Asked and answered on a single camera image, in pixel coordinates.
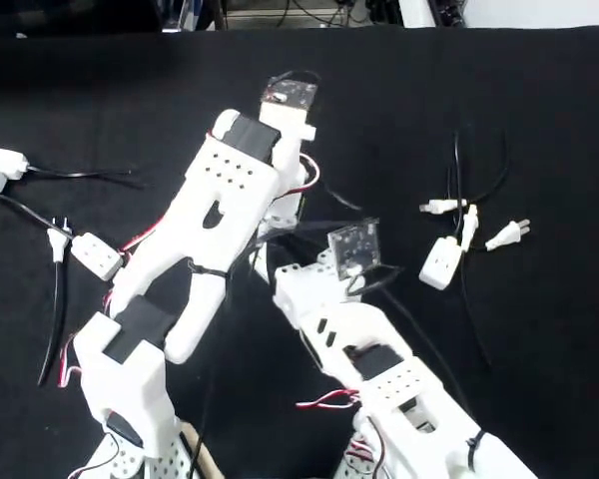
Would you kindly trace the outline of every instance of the black fabric surface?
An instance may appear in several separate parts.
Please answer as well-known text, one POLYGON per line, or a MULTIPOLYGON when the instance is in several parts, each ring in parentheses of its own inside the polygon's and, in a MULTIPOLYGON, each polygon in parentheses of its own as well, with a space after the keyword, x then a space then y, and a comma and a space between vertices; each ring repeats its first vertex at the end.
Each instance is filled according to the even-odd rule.
MULTIPOLYGON (((267 78, 288 69, 321 75, 310 116, 317 137, 305 150, 334 189, 381 217, 384 261, 405 267, 391 290, 456 371, 481 426, 540 477, 599 477, 599 29, 1 41, 0 146, 48 168, 133 167, 149 185, 28 180, 9 194, 121 244, 167 207, 217 114, 256 115, 267 78), (417 205, 443 196, 460 125, 474 132, 469 195, 497 175, 502 129, 510 145, 510 176, 481 208, 478 237, 532 221, 522 244, 468 258, 491 374, 458 281, 440 292, 417 279, 435 239, 451 231, 417 205)), ((308 199, 307 219, 350 218, 321 192, 308 199)), ((0 477, 65 477, 101 437, 77 381, 64 391, 35 387, 52 311, 50 259, 44 230, 0 204, 0 477)), ((151 296, 177 312, 188 284, 181 264, 151 296)), ((106 290, 71 261, 69 330, 106 290)), ((443 378, 408 323, 380 296, 368 300, 443 378)), ((177 411, 194 424, 212 361, 220 363, 208 444, 229 477, 332 471, 352 411, 294 409, 336 384, 314 368, 255 276, 239 277, 231 314, 216 318, 191 360, 169 367, 177 411)))

